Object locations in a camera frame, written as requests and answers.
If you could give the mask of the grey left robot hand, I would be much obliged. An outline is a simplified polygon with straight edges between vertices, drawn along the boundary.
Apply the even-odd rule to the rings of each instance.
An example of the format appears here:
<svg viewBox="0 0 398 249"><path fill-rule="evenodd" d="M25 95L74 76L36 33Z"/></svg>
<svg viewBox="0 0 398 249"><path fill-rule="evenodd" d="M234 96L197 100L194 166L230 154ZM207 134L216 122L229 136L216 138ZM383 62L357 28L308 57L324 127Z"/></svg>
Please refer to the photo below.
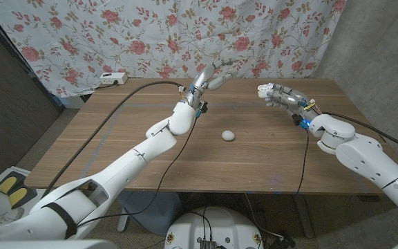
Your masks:
<svg viewBox="0 0 398 249"><path fill-rule="evenodd" d="M221 66L232 65L236 60L221 59L204 67L199 74L194 78L185 93L186 103L193 109L197 109L200 105L202 94L208 89L214 91L219 89L227 80L237 75L236 71L228 72L218 76L213 80L214 72Z"/></svg>

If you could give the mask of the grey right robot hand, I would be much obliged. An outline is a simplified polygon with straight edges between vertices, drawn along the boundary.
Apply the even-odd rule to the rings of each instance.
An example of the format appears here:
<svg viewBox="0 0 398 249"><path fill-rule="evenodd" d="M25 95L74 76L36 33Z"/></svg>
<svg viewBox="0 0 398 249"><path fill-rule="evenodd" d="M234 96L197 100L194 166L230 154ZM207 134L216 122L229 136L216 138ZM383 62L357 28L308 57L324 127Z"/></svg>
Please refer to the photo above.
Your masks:
<svg viewBox="0 0 398 249"><path fill-rule="evenodd" d="M296 114L306 120L313 120L320 113L315 101L304 93L277 83L261 84L257 87L258 96L268 107L284 108L291 116Z"/></svg>

